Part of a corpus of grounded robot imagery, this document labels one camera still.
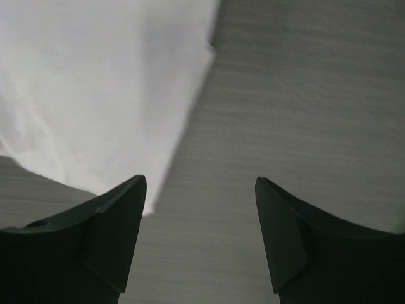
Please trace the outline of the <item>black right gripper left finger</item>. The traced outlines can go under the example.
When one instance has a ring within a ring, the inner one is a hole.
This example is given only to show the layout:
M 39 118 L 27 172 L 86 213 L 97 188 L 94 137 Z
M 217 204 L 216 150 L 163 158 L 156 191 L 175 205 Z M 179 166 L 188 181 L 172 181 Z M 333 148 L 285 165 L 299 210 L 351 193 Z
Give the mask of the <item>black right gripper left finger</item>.
M 2 303 L 117 303 L 125 292 L 146 178 L 25 227 L 1 229 Z

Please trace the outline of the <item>white t-shirt red print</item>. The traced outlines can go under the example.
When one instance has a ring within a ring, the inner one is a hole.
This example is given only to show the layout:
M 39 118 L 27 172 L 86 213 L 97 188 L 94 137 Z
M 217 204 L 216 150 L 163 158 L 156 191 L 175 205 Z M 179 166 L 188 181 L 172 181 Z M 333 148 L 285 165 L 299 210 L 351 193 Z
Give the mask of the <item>white t-shirt red print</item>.
M 155 209 L 206 80 L 219 1 L 2 1 L 1 154 Z

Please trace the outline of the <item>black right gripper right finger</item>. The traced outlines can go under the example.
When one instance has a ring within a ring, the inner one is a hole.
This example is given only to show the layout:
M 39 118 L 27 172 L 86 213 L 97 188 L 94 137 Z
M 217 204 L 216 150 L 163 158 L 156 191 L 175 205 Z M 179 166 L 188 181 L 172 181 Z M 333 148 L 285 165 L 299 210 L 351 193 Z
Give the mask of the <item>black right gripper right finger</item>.
M 403 303 L 404 235 L 348 222 L 267 178 L 256 206 L 281 303 Z

